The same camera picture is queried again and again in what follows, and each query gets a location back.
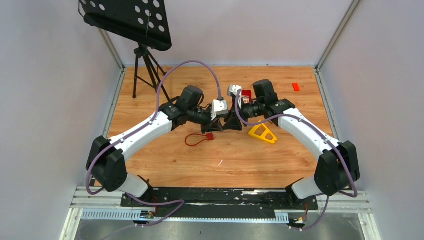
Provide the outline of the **red cable lock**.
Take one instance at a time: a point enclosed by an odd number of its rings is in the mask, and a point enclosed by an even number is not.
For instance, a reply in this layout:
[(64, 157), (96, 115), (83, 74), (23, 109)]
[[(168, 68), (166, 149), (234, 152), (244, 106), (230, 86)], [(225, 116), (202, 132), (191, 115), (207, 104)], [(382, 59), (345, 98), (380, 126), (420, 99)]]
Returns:
[(214, 139), (215, 136), (211, 132), (206, 134), (191, 133), (185, 137), (184, 143), (188, 147), (196, 147), (203, 142), (213, 141)]

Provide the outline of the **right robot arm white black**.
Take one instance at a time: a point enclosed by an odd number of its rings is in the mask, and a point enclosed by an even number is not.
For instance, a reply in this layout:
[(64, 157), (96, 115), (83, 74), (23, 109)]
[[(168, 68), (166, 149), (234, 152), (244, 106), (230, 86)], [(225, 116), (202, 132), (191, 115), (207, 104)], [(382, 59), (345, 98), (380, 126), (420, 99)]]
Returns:
[(307, 198), (341, 193), (358, 196), (355, 182), (360, 179), (356, 146), (341, 142), (316, 127), (287, 99), (279, 99), (273, 84), (263, 79), (253, 84), (256, 99), (244, 103), (242, 87), (231, 84), (227, 94), (232, 97), (230, 115), (226, 121), (248, 126), (250, 118), (264, 117), (265, 122), (287, 131), (303, 144), (317, 160), (312, 176), (301, 178), (286, 187), (286, 204), (298, 209)]

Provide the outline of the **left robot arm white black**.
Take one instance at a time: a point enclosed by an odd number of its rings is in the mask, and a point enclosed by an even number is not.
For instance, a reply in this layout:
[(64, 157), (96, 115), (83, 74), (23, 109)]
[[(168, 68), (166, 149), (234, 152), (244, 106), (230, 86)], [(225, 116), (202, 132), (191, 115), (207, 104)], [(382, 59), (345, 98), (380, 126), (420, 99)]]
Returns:
[(88, 156), (87, 176), (94, 177), (107, 192), (121, 191), (134, 196), (140, 206), (149, 206), (153, 201), (150, 185), (140, 176), (128, 173), (126, 162), (156, 138), (187, 122), (199, 124), (203, 132), (210, 127), (221, 128), (218, 119), (228, 113), (227, 102), (219, 97), (202, 108), (203, 98), (201, 89), (189, 85), (180, 96), (162, 104), (149, 118), (126, 132), (110, 139), (97, 137)]

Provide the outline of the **yellow triangular plastic piece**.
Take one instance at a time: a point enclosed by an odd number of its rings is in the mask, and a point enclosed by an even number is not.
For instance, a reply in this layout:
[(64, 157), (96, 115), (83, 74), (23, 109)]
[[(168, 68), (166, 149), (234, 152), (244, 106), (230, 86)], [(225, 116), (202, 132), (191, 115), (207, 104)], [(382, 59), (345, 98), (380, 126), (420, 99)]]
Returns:
[(264, 123), (253, 126), (249, 130), (248, 135), (269, 144), (275, 144), (278, 140), (276, 135)]

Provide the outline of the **red toy brick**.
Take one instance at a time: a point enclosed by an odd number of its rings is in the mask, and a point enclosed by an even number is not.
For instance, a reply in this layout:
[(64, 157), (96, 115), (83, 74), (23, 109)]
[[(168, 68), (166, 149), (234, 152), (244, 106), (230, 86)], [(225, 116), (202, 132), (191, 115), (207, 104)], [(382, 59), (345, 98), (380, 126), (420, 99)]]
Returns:
[(241, 101), (243, 104), (249, 104), (253, 101), (252, 91), (248, 89), (241, 90)]

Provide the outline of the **small red block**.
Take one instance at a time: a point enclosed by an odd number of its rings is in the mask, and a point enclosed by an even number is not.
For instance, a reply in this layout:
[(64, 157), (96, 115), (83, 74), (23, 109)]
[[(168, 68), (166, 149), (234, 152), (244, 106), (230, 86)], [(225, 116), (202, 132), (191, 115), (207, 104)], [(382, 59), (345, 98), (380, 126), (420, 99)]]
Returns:
[(292, 87), (293, 87), (293, 90), (294, 90), (295, 92), (299, 92), (299, 91), (301, 90), (301, 88), (300, 88), (300, 86), (299, 86), (299, 84), (298, 84), (297, 82), (294, 82), (294, 83), (292, 84)]

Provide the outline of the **black music stand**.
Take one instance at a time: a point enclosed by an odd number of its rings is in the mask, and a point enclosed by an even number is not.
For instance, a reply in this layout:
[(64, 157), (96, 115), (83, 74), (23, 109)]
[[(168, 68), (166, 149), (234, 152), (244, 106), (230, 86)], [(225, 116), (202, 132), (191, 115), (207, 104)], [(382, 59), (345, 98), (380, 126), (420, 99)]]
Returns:
[(137, 96), (138, 81), (155, 91), (162, 90), (170, 99), (160, 74), (166, 71), (150, 50), (168, 51), (172, 47), (166, 5), (163, 0), (80, 0), (78, 12), (84, 22), (134, 41), (135, 70), (132, 97)]

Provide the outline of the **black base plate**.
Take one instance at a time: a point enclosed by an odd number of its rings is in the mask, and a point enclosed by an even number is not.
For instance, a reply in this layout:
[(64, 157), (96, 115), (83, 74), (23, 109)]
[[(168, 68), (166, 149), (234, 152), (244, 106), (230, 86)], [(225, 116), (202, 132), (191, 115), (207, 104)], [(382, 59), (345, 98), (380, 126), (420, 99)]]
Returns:
[(183, 200), (175, 218), (272, 219), (276, 211), (318, 210), (315, 197), (295, 200), (283, 188), (155, 187), (141, 200), (167, 203)]

